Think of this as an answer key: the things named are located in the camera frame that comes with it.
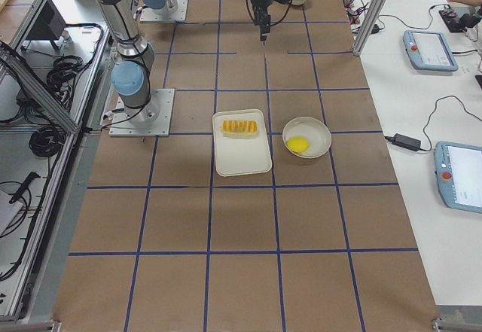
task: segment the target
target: yellow food item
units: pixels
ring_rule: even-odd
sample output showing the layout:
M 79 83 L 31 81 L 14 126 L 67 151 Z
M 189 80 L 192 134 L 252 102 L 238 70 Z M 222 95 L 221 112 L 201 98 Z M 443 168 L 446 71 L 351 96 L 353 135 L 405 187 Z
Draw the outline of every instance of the yellow food item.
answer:
M 258 134 L 258 123 L 254 120 L 224 120 L 223 133 L 232 136 L 254 136 Z
M 286 142 L 286 146 L 294 153 L 302 153 L 308 150 L 308 148 L 310 147 L 310 142 L 308 142 L 308 140 L 306 140 L 305 138 L 295 136 L 294 138 L 290 138 Z

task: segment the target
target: red emergency stop button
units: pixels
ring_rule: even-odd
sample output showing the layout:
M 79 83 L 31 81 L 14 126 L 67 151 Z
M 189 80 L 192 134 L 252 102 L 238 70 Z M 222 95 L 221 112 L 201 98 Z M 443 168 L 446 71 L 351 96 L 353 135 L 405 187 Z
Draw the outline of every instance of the red emergency stop button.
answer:
M 452 178 L 451 172 L 442 172 L 442 179 L 445 181 L 449 181 Z

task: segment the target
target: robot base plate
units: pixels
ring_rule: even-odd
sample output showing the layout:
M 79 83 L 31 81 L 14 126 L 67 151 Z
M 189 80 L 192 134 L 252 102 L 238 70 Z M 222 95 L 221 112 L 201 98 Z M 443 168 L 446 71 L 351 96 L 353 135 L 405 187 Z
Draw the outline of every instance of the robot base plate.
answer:
M 117 125 L 110 126 L 108 134 L 113 137 L 139 137 L 139 136 L 169 136 L 171 126 L 172 107 L 174 106 L 174 89 L 152 90 L 152 98 L 160 105 L 159 116 L 152 123 L 132 124 L 124 121 Z M 123 108 L 121 98 L 117 101 L 116 108 Z M 125 113 L 114 114 L 112 123 L 126 120 Z
M 174 23 L 186 21 L 186 14 L 188 13 L 188 0 L 177 0 L 178 9 L 171 14 L 156 14 L 151 8 L 142 10 L 141 23 Z

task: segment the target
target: white tray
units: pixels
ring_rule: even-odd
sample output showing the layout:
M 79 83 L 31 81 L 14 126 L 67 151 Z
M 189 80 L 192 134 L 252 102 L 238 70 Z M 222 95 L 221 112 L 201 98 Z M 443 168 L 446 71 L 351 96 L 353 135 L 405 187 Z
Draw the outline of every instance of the white tray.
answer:
M 235 139 L 224 136 L 224 120 L 254 120 L 258 134 L 253 138 Z M 234 176 L 269 172 L 270 146 L 266 135 L 263 113 L 260 110 L 223 111 L 212 116 L 216 172 L 220 176 Z

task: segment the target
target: tablet screen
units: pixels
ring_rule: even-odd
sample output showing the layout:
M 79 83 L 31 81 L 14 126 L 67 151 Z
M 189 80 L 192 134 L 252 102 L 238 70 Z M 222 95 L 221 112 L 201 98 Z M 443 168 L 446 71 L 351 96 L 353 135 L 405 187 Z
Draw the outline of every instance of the tablet screen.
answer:
M 413 32 L 413 39 L 418 47 L 423 63 L 433 66 L 452 65 L 440 35 Z
M 482 207 L 482 151 L 447 146 L 455 203 Z

